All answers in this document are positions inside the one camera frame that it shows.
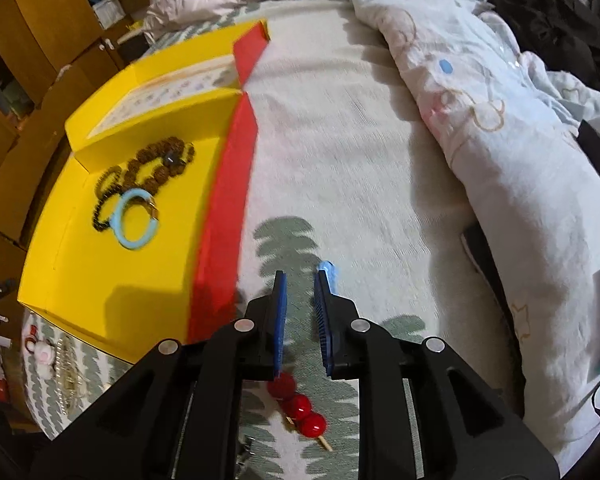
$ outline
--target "red ball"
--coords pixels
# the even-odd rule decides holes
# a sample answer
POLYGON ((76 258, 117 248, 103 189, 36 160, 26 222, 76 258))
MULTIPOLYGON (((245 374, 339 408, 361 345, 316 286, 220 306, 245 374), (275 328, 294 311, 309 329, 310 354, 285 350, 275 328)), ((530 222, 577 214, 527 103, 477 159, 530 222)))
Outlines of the red ball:
POLYGON ((309 413, 298 422, 298 431, 308 438, 318 438, 327 429, 327 421, 320 413, 309 413))
POLYGON ((282 403, 282 409, 285 410, 286 416, 290 416, 293 420, 302 420, 311 413, 311 401, 306 395, 295 394, 282 403))
POLYGON ((278 377, 267 383, 267 390, 274 399, 290 399, 296 392, 296 380, 291 374, 280 372, 278 377))

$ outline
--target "silver screw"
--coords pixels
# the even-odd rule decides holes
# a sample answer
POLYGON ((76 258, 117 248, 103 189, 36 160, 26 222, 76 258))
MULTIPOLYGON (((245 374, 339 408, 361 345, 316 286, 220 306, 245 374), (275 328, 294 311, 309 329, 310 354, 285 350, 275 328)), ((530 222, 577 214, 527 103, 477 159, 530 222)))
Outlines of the silver screw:
POLYGON ((427 348, 432 352, 442 352, 445 349, 445 342, 438 337, 432 337, 431 339, 427 339, 425 343, 427 348))
POLYGON ((173 339, 166 339, 158 345, 158 351, 162 355, 171 355, 178 349, 178 342, 173 339))
POLYGON ((356 332, 366 332, 371 328, 371 323, 366 319, 354 319, 351 322, 351 328, 356 332))
POLYGON ((234 323, 234 328, 238 332, 249 332, 253 330, 255 323, 251 319, 243 317, 234 323))

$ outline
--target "blue ring bracelet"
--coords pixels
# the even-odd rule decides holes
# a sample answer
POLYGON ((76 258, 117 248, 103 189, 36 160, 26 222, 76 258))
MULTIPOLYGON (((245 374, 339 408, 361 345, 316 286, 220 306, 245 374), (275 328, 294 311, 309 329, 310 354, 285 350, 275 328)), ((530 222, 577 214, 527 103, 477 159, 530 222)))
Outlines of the blue ring bracelet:
POLYGON ((139 187, 129 189, 122 197, 120 197, 120 200, 116 205, 116 210, 113 212, 113 215, 111 215, 109 222, 113 229, 113 234, 116 235, 120 245, 132 250, 144 247, 155 236, 155 232, 158 229, 158 209, 155 206, 154 197, 151 196, 148 191, 140 189, 139 187), (151 215, 146 231, 135 241, 128 240, 122 231, 122 215, 125 213, 126 205, 133 198, 142 198, 148 206, 149 215, 151 215))

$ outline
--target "yellow object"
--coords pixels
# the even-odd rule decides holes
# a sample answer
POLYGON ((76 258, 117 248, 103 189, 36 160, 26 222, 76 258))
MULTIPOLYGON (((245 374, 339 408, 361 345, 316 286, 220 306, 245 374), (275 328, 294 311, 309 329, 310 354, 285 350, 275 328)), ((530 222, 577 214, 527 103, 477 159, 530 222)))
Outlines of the yellow object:
MULTIPOLYGON (((74 155, 38 221, 20 282, 21 303, 132 363, 163 338, 186 340, 192 272, 216 165, 242 95, 238 81, 94 132, 130 95, 152 96, 151 89, 162 88, 156 81, 172 82, 174 71, 199 63, 206 63, 202 69, 217 66, 213 59, 232 54, 235 41, 256 23, 213 31, 134 63, 69 118, 66 132, 74 155), (127 250, 111 230, 93 228, 94 186, 107 168, 125 167, 137 150, 169 136, 193 142, 195 158, 156 195, 160 223, 155 237, 140 250, 127 250)), ((151 165, 143 167, 138 182, 151 170, 151 165)), ((113 211, 115 201, 104 206, 101 218, 113 211)), ((127 238, 139 238, 147 222, 144 208, 132 206, 125 214, 127 238)))

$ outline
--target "bed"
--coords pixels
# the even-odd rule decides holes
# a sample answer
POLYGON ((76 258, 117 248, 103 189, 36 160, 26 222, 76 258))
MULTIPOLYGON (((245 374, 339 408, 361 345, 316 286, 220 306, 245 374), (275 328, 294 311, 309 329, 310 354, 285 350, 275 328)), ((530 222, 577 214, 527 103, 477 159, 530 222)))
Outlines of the bed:
MULTIPOLYGON (((285 365, 327 418, 325 437, 335 452, 327 454, 314 441, 289 433, 266 388, 248 383, 241 430, 255 438, 255 456, 247 478, 357 478, 357 386, 325 377, 312 329, 312 274, 323 259, 335 263, 338 293, 355 301, 363 317, 400 338, 443 337, 523 413, 516 342, 461 243, 476 208, 454 176, 448 153, 430 133, 435 124, 430 116, 422 119, 422 98, 414 98, 417 92, 405 85, 411 68, 398 69, 400 53, 390 34, 374 30, 382 27, 365 14, 367 3, 253 2, 220 20, 165 34, 153 47, 235 22, 269 21, 272 42, 246 86, 259 133, 237 307, 269 290, 276 270, 288 273, 285 365)), ((27 332, 29 324, 52 341, 68 337, 35 314, 26 322, 27 332)), ((25 356, 29 407, 49 437, 128 369, 69 340, 86 380, 71 413, 61 409, 54 382, 40 380, 32 357, 25 356)), ((529 359, 524 348, 522 357, 529 359)), ((577 449, 565 446, 570 454, 563 471, 596 434, 576 439, 577 449)))

